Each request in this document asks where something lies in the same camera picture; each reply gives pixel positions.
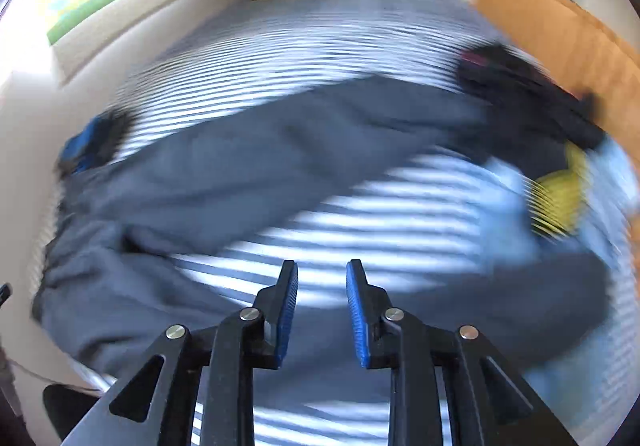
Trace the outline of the dark blue trousers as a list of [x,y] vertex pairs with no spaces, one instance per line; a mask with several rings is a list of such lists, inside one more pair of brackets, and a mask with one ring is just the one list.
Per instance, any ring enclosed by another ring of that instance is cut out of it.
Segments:
[[390,384],[352,357],[344,268],[359,259],[428,325],[472,323],[528,369],[608,316],[606,267],[587,250],[486,266],[480,176],[461,141],[486,123],[475,96],[380,76],[327,84],[180,130],[66,177],[32,314],[66,354],[119,376],[163,327],[213,326],[228,288],[183,275],[217,258],[256,281],[265,258],[302,266],[288,373],[264,400],[371,403]]

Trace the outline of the blue white striped bedspread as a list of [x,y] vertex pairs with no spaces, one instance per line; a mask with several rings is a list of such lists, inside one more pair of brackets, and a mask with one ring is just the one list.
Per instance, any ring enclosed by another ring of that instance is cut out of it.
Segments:
[[345,266],[414,313],[477,321],[582,445],[639,391],[631,160],[565,98],[482,103],[459,55],[501,41],[460,0],[257,0],[134,75],[106,165],[63,183],[32,310],[115,376],[173,323],[200,329],[299,268],[266,445],[378,445],[385,381],[355,364]]

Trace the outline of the black shoe on floor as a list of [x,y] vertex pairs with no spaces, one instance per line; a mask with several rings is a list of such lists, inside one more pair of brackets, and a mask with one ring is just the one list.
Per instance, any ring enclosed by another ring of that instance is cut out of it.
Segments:
[[60,440],[68,437],[98,400],[98,396],[57,383],[46,386],[42,392],[44,410]]

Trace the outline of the folded blue grey clothes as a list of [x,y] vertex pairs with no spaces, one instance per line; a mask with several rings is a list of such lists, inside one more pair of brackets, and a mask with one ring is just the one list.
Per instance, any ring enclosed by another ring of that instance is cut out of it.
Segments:
[[67,140],[58,155],[56,172],[61,179],[101,167],[109,162],[134,121],[127,110],[107,110],[92,118]]

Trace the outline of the light blue denim jeans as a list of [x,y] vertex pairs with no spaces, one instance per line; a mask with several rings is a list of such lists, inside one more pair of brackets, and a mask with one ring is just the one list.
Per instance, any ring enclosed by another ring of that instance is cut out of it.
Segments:
[[593,149],[551,143],[556,169],[529,179],[512,163],[483,163],[480,242],[489,263],[532,263],[588,250],[611,277],[634,275],[629,219],[639,208],[639,184],[625,151],[610,137]]

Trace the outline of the black garment with yellow stripes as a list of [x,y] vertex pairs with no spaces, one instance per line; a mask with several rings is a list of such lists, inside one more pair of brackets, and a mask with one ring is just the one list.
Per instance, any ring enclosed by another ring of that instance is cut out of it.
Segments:
[[538,180],[556,169],[551,143],[593,149],[605,138],[593,121],[592,94],[575,98],[503,44],[464,50],[456,78],[464,93],[488,104],[485,125],[461,141],[476,163],[494,156]]

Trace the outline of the wooden slatted bed rail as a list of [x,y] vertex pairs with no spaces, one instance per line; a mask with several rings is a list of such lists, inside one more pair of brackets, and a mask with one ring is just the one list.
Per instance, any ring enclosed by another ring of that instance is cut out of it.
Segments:
[[478,12],[567,91],[599,96],[597,119],[639,163],[639,54],[570,0],[474,0]]

